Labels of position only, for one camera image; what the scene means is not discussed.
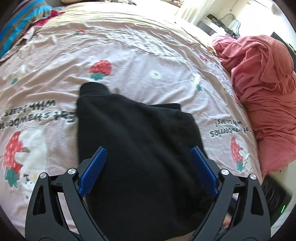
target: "folded black clothing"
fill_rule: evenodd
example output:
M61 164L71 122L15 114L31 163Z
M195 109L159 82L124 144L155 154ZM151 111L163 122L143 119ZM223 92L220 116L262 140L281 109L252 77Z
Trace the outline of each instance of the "folded black clothing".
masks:
M99 146L107 162L89 210L109 241L164 241L196 229L212 198L193 169L190 150L202 140L179 104L148 106L112 94L100 83L82 85L77 101L82 162Z

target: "pink bedsheet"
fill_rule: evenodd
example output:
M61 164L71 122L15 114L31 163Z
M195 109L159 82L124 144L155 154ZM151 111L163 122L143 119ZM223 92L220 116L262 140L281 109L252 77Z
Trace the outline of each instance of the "pink bedsheet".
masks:
M286 46L268 36L213 40L258 141L263 177L296 159L296 74Z

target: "curtain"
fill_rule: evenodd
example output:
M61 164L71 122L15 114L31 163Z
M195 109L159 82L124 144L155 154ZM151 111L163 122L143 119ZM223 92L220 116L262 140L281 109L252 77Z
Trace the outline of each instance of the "curtain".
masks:
M214 1L215 0L185 0L176 16L193 25L197 25L207 14L207 11Z

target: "striped blanket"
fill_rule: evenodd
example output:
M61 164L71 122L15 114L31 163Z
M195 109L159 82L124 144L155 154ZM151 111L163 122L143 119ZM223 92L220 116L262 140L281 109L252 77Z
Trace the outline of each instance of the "striped blanket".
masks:
M30 24L50 16L51 7L44 0L24 0L0 32L0 58L21 38Z

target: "blue pad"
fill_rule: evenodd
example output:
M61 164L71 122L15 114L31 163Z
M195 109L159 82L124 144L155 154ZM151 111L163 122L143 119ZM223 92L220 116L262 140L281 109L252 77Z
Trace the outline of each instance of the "blue pad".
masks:
M210 169L203 155L195 147L191 149L191 159L198 178L202 182L206 192L212 196L218 195L219 191L217 189L217 178Z
M99 153L94 157L93 161L90 163L86 171L80 178L80 188L78 193L81 197L89 194L100 175L107 160L107 151L102 148Z

